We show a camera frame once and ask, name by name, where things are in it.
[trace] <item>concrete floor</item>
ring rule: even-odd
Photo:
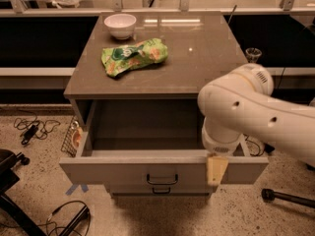
[[[254,185],[221,185],[209,198],[205,197],[119,197],[112,199],[102,186],[89,186],[87,192],[78,188],[66,195],[72,186],[61,170],[62,143],[72,119],[65,106],[24,108],[35,112],[38,119],[58,120],[61,124],[48,134],[46,140],[33,139],[23,147],[21,131],[14,128],[18,117],[26,113],[15,111],[18,106],[0,107],[0,148],[22,152],[31,163],[16,165],[13,170],[20,181],[7,195],[36,223],[46,218],[60,205],[80,200],[91,210],[91,236],[194,236],[194,235],[314,235],[315,209],[275,200],[264,203],[263,188],[274,189],[315,200],[315,171],[283,152],[269,155],[270,164]],[[70,205],[61,209],[52,220],[62,226],[81,208]],[[14,221],[0,209],[0,222],[14,225]],[[78,232],[85,235],[83,222]],[[21,229],[0,226],[0,235],[26,235]]]

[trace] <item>white bowl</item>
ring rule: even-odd
[[[110,34],[117,39],[130,37],[135,30],[136,22],[136,17],[130,14],[115,14],[104,20]]]

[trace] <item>glass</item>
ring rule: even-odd
[[[260,49],[251,47],[245,50],[245,55],[249,63],[257,63],[257,60],[262,56],[262,51]]]

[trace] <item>chip bag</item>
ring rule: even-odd
[[[115,78],[127,71],[163,62],[168,56],[167,46],[159,38],[151,38],[135,45],[103,48],[101,62],[106,74]]]

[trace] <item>cabinet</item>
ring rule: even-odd
[[[246,59],[220,13],[132,14],[136,31],[123,41],[112,38],[103,26],[109,14],[98,18],[64,93],[84,133],[76,156],[62,158],[60,165],[72,183],[104,185],[112,197],[209,196],[216,187],[207,185],[208,152],[201,142],[198,92]],[[117,80],[105,74],[102,48],[152,37],[168,47],[163,64]],[[268,164],[266,158],[248,153],[228,160],[223,183],[253,183]]]

